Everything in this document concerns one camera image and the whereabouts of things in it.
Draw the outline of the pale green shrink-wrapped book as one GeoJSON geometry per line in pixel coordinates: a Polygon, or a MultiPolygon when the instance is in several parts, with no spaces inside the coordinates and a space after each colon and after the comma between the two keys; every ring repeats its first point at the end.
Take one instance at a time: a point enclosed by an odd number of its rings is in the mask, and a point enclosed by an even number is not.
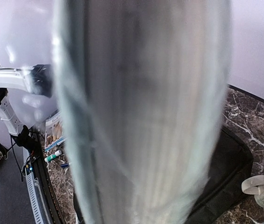
{"type": "Polygon", "coordinates": [[[56,0],[52,61],[87,224],[183,224],[207,181],[228,0],[56,0]]]}

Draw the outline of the dog picture book Bark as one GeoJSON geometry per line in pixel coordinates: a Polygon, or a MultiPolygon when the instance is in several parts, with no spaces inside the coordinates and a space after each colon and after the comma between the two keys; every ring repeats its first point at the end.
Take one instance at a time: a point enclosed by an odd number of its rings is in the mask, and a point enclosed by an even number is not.
{"type": "Polygon", "coordinates": [[[63,121],[59,111],[50,116],[45,121],[45,141],[44,150],[49,151],[55,146],[61,145],[65,141],[63,134],[63,121]]]}

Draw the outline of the black student backpack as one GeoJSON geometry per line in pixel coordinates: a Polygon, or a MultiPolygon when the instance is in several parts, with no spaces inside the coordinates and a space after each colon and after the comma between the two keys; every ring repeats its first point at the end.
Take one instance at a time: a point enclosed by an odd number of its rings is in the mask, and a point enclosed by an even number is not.
{"type": "Polygon", "coordinates": [[[202,183],[191,173],[199,163],[182,169],[160,134],[128,129],[121,141],[128,174],[104,169],[96,175],[104,224],[211,224],[244,198],[241,183],[251,174],[253,156],[225,127],[202,183]]]}

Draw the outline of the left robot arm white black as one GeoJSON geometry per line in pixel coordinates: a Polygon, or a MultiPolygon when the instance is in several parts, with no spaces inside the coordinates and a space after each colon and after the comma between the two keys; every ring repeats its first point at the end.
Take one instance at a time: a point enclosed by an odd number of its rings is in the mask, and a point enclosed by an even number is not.
{"type": "Polygon", "coordinates": [[[50,64],[37,64],[23,68],[0,66],[0,119],[6,125],[11,139],[29,153],[37,148],[37,142],[30,137],[29,129],[15,114],[8,89],[18,89],[34,95],[52,97],[53,72],[50,64]]]}

